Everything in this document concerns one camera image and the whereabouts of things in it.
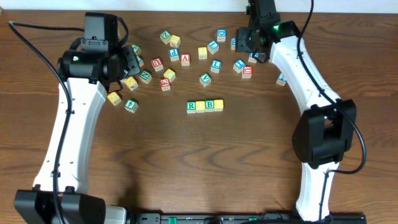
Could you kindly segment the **yellow O block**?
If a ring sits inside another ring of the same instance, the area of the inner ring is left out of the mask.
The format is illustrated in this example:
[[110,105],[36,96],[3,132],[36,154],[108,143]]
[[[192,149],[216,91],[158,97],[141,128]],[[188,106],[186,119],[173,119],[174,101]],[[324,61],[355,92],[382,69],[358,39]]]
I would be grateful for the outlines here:
[[196,113],[204,113],[205,109],[206,109],[205,101],[196,101],[195,109],[196,109]]

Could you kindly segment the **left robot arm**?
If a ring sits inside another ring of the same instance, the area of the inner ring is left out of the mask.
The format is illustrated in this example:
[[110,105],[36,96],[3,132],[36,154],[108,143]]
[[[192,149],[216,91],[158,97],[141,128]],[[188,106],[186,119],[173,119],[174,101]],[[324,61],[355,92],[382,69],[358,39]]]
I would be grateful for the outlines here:
[[58,60],[58,111],[44,163],[32,189],[14,207],[26,223],[133,223],[124,207],[88,195],[88,164],[96,122],[112,82],[140,72],[131,46],[83,47]]

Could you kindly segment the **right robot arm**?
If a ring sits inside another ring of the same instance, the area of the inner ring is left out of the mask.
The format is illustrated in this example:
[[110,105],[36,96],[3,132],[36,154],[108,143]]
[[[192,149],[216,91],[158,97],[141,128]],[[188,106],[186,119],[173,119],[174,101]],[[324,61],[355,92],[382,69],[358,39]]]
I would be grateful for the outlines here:
[[340,172],[340,162],[358,130],[355,103],[342,100],[326,83],[293,21],[238,28],[236,51],[265,55],[284,75],[297,100],[300,119],[292,145],[302,163],[302,177],[295,209],[304,222],[324,222],[330,216],[333,176]]

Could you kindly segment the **green R block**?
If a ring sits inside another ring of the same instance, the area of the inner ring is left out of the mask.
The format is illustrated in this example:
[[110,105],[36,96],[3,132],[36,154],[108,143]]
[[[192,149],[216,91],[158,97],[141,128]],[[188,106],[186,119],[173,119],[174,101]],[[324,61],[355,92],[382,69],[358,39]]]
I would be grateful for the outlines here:
[[187,113],[188,114],[196,113],[196,102],[195,101],[187,102]]

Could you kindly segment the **green B block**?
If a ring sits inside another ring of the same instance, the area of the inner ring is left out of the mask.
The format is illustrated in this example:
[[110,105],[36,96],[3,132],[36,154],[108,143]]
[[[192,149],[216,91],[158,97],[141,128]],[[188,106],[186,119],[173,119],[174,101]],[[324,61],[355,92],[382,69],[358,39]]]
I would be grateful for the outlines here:
[[214,100],[205,100],[205,111],[206,112],[214,112],[215,111]]

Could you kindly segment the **blue I block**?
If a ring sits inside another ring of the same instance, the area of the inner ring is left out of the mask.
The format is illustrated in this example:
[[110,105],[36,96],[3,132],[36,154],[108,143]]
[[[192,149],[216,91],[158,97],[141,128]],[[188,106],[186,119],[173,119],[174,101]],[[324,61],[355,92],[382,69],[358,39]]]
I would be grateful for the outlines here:
[[236,73],[241,73],[245,66],[246,66],[246,63],[242,59],[237,59],[237,61],[235,61],[233,64],[233,70]]

